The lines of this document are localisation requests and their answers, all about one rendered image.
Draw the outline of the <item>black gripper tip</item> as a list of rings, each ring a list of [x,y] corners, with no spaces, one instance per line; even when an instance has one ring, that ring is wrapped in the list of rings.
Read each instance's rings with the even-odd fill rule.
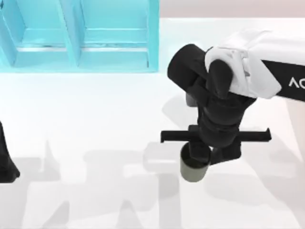
[[[20,171],[9,154],[3,125],[0,121],[0,184],[13,183],[19,177]]]

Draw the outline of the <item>light blue rack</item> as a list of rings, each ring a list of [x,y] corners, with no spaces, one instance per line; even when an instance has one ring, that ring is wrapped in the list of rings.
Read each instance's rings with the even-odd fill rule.
[[[160,0],[0,0],[0,73],[151,73]]]

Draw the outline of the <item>grey green cup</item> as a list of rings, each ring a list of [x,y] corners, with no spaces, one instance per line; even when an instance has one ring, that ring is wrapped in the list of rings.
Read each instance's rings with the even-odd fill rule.
[[[196,183],[204,178],[210,163],[200,164],[192,162],[190,158],[189,146],[190,142],[184,144],[180,151],[180,173],[184,180],[190,183]]]

